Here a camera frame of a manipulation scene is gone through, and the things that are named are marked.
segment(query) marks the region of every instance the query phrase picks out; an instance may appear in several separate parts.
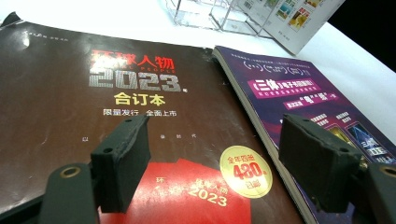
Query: white table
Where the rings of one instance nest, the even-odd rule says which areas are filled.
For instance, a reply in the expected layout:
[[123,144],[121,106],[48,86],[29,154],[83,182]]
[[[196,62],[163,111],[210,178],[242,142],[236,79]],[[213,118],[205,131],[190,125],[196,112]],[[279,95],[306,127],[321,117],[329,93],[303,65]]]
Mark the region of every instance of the white table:
[[222,45],[310,61],[396,144],[396,74],[329,23],[293,56],[272,39],[176,26],[165,0],[0,0],[0,20],[12,11],[23,20],[72,31],[195,47]]

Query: magazine cover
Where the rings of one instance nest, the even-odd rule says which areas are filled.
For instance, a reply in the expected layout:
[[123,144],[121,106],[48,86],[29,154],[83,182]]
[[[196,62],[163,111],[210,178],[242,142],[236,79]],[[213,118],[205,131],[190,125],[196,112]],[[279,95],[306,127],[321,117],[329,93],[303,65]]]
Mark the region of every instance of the magazine cover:
[[[334,133],[358,148],[368,162],[396,163],[396,146],[312,63],[253,55],[221,46],[215,47],[214,55],[263,142],[273,150],[269,153],[274,162],[278,161],[283,115],[288,113],[311,119]],[[344,214],[326,214],[316,211],[311,201],[305,200],[319,223],[351,221],[352,205]]]
[[126,214],[102,223],[301,223],[212,49],[0,29],[0,214],[123,120],[148,115],[151,160]]
[[263,26],[274,39],[297,54],[345,0],[280,0]]

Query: price sticker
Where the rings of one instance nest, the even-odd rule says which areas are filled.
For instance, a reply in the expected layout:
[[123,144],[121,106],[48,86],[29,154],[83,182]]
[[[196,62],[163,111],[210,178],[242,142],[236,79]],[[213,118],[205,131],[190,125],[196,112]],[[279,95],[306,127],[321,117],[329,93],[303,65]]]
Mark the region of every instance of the price sticker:
[[224,150],[220,157],[223,178],[238,194],[247,198],[266,195],[273,183],[268,163],[248,147],[233,146]]

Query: book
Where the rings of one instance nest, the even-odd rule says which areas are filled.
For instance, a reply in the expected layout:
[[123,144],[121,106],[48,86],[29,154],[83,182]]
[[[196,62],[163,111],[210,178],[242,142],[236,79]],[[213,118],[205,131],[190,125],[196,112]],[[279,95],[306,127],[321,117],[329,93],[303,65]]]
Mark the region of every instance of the book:
[[350,223],[352,204],[344,214],[317,211],[279,161],[283,115],[311,119],[358,148],[368,162],[396,163],[396,146],[311,62],[250,54],[222,46],[215,46],[213,54],[230,79],[305,220]]
[[262,29],[297,54],[345,0],[239,0],[238,6]]
[[102,223],[303,222],[212,49],[15,21],[0,29],[0,58],[0,218],[143,114],[148,168],[127,213]]

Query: black magazine cover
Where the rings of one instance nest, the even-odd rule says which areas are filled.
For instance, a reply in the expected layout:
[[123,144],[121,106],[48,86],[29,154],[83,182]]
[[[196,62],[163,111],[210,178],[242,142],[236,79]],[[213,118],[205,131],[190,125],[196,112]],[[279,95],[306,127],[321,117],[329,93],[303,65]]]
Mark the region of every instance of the black magazine cover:
[[[102,214],[103,223],[153,223],[156,218],[171,223],[302,222],[211,53],[28,21],[2,27],[0,214],[44,194],[53,170],[88,163],[122,120],[146,114],[148,169],[127,214]],[[248,153],[238,154],[244,150]],[[220,164],[222,156],[228,164]],[[262,159],[268,162],[265,169],[258,162]],[[260,181],[272,174],[271,182],[263,194],[249,197],[224,181],[228,166],[249,171],[231,176],[243,181],[244,190],[263,189]],[[182,191],[163,199],[170,191],[159,183]]]

